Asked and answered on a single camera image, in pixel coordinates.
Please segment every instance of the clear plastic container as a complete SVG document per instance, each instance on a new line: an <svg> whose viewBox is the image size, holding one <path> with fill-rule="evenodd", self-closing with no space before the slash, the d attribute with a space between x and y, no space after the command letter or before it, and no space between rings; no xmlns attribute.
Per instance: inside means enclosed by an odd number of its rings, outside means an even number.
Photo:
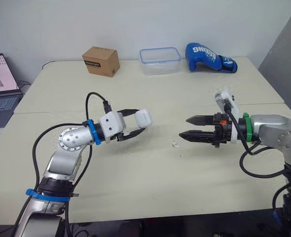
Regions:
<svg viewBox="0 0 291 237"><path fill-rule="evenodd" d="M176 48L147 48L140 50L140 63L145 75L177 73L180 55Z"/></svg>

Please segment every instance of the gray wall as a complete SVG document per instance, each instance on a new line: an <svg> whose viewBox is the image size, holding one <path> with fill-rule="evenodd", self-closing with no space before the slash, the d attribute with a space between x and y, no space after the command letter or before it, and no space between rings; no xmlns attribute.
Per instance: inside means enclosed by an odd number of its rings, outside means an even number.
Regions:
<svg viewBox="0 0 291 237"><path fill-rule="evenodd" d="M291 109L291 17L258 69Z"/></svg>

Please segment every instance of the cardboard box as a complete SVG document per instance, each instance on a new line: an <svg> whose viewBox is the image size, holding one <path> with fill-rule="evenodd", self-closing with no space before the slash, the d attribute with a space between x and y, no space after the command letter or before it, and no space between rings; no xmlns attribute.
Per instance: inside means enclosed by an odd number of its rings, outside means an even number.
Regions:
<svg viewBox="0 0 291 237"><path fill-rule="evenodd" d="M89 73L113 77L120 68L118 53L114 49L92 47L83 54Z"/></svg>

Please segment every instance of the table surface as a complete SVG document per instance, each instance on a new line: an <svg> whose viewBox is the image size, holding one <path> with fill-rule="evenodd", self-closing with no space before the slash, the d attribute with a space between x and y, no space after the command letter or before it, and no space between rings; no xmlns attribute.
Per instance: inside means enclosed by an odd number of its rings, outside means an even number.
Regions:
<svg viewBox="0 0 291 237"><path fill-rule="evenodd" d="M161 101L150 109L153 125L138 137L94 146L94 157L70 202L71 222L90 222L144 217L207 214L271 207L283 177L256 179L239 168L240 143L220 145L190 143L178 136L197 127L185 120L193 115L212 115L217 106L167 106ZM114 109L125 108L125 102ZM241 113L280 114L291 118L285 104L242 105ZM102 114L101 106L95 116ZM32 188L35 174L32 145L46 128L62 122L81 122L84 111L14 114L0 135L0 224L13 224ZM133 118L128 127L133 127ZM61 129L39 143L40 174L58 145ZM177 141L180 148L172 146ZM83 152L83 164L88 151ZM283 155L274 150L247 158L247 169L268 174L283 168Z"/></svg>
<svg viewBox="0 0 291 237"><path fill-rule="evenodd" d="M215 93L226 86L240 105L284 102L248 58L234 60L239 67L235 74L206 67L191 73L182 60L178 73L157 76L143 75L138 61L121 61L113 78L88 73L84 62L53 62L39 74L15 113L80 111L91 91L102 94L113 105L149 108L154 104L162 110L184 104L191 109L216 105Z"/></svg>

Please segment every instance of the boxing glove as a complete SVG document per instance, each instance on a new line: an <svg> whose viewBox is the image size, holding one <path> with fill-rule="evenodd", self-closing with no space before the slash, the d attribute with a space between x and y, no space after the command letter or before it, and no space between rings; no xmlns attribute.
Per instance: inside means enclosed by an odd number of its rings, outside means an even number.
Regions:
<svg viewBox="0 0 291 237"><path fill-rule="evenodd" d="M203 63L220 72L235 73L238 65L232 58L216 55L208 47L199 43L189 43L186 47L186 59L190 71L196 70L197 63Z"/></svg>

